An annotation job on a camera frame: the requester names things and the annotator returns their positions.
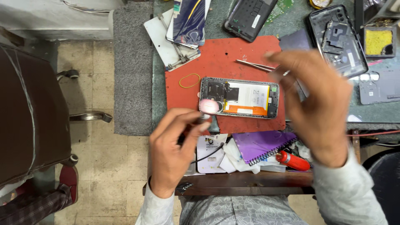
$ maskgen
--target tiled floor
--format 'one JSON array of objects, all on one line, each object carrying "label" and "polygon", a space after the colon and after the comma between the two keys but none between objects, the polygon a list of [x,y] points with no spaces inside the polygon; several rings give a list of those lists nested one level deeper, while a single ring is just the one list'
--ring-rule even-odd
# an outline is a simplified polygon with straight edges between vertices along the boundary
[{"label": "tiled floor", "polygon": [[[114,51],[110,40],[62,41],[58,71],[76,69],[61,89],[70,114],[98,110],[113,115]],[[134,224],[143,202],[147,174],[147,137],[114,134],[114,121],[71,122],[72,152],[79,156],[79,201],[55,214],[56,225]],[[58,179],[61,166],[56,167]],[[291,207],[310,225],[323,225],[312,195],[289,196]],[[174,205],[179,222],[180,203]]]}]

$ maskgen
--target yellow sponge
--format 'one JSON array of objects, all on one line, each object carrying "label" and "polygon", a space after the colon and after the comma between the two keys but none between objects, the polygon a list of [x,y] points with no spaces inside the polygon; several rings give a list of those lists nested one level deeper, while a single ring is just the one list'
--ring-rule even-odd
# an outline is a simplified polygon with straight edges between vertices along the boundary
[{"label": "yellow sponge", "polygon": [[390,30],[366,30],[365,50],[367,55],[381,55],[383,48],[392,43]]}]

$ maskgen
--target spiral binding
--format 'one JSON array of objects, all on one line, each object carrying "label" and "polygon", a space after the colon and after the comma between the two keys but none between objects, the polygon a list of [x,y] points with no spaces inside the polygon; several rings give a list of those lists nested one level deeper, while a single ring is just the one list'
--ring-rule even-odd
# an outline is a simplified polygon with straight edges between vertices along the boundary
[{"label": "spiral binding", "polygon": [[284,144],[282,144],[282,145],[280,145],[280,146],[278,146],[278,147],[276,147],[276,148],[270,150],[269,152],[266,152],[266,153],[264,153],[264,154],[261,154],[261,155],[258,156],[257,158],[251,159],[250,162],[249,162],[248,164],[249,164],[250,166],[253,166],[253,165],[255,165],[255,164],[261,162],[262,160],[265,160],[266,158],[268,158],[268,157],[270,157],[270,156],[272,156],[272,155],[276,155],[276,154],[278,153],[278,151],[281,151],[281,150],[285,149],[287,146],[289,146],[289,145],[295,143],[295,142],[298,141],[298,140],[299,140],[299,138],[297,138],[297,137],[296,137],[296,138],[293,138],[292,140],[290,140],[290,141],[288,141],[288,142],[286,142],[286,143],[284,143]]}]

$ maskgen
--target gray carpet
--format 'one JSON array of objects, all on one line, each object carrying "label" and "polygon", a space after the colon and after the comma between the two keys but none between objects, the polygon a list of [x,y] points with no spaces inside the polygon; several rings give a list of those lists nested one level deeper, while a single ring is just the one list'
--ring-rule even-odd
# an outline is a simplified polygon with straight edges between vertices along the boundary
[{"label": "gray carpet", "polygon": [[153,47],[143,23],[152,2],[129,2],[114,12],[114,132],[148,136],[152,132]]}]

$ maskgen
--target white sleeve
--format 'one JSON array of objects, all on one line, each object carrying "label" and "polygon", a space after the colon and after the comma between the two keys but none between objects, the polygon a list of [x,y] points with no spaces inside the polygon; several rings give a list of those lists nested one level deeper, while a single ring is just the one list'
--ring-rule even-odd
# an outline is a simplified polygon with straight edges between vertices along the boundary
[{"label": "white sleeve", "polygon": [[149,183],[150,179],[146,185],[144,202],[135,225],[174,225],[172,211],[175,193],[167,199],[159,198],[151,191]]},{"label": "white sleeve", "polygon": [[320,213],[328,225],[387,225],[372,190],[374,182],[349,147],[341,168],[314,164],[313,187]]}]

